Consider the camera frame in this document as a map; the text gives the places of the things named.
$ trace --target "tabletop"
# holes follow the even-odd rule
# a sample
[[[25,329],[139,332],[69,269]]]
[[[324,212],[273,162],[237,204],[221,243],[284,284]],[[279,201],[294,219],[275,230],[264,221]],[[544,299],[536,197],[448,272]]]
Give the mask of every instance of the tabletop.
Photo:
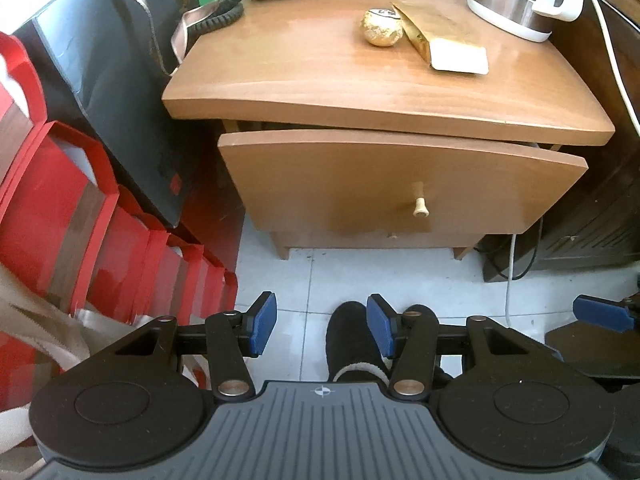
[[[427,2],[486,47],[488,75],[432,69],[407,38],[368,44],[367,9]],[[245,0],[201,37],[164,91],[179,119],[312,124],[551,144],[602,145],[613,124],[548,41],[522,40],[465,0]]]

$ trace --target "open drawer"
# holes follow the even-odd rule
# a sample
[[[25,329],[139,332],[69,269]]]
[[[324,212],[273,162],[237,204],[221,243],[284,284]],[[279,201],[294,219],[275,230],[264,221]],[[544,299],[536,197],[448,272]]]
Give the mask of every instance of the open drawer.
[[[519,234],[587,170],[519,144],[363,130],[238,132],[218,145],[270,232]],[[414,216],[418,198],[427,216]]]

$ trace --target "metal bolt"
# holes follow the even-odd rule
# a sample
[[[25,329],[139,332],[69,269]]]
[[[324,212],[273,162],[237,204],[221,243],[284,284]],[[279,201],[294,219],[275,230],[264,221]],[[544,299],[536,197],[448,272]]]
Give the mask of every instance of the metal bolt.
[[[218,391],[227,397],[237,397],[249,391],[249,385],[238,379],[229,379],[218,386]]]
[[[403,379],[394,384],[394,390],[400,395],[419,395],[424,391],[424,384],[413,379]]]

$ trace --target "blue pad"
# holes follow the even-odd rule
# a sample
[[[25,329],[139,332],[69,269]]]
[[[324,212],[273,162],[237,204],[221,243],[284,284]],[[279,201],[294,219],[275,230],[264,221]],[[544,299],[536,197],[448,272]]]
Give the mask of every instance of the blue pad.
[[[262,355],[264,352],[277,317],[276,295],[271,293],[254,317],[254,329],[249,337],[249,348],[253,354]]]
[[[633,330],[635,325],[635,320],[629,314],[627,307],[619,306],[613,301],[582,294],[574,300],[574,315],[580,321],[616,332]]]
[[[396,352],[396,342],[391,334],[391,321],[370,296],[367,298],[367,325],[382,357],[392,359]]]

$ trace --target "tile floor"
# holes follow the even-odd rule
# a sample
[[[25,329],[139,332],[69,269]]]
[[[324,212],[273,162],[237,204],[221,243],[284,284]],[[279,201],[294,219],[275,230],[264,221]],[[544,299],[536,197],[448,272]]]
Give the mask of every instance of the tile floor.
[[[513,283],[511,324],[540,341],[545,332],[574,320],[578,294],[619,300],[637,291],[640,264],[582,271],[532,271]],[[260,389],[266,379],[324,381],[324,334],[329,314],[343,301],[381,294],[399,312],[414,303],[430,307],[447,324],[483,314],[504,323],[505,283],[484,283],[481,257],[461,262],[449,249],[295,249],[280,260],[267,233],[247,217],[238,256],[236,308],[246,310],[264,290],[278,301],[278,321],[264,354],[248,361]],[[460,360],[443,359],[460,373]]]

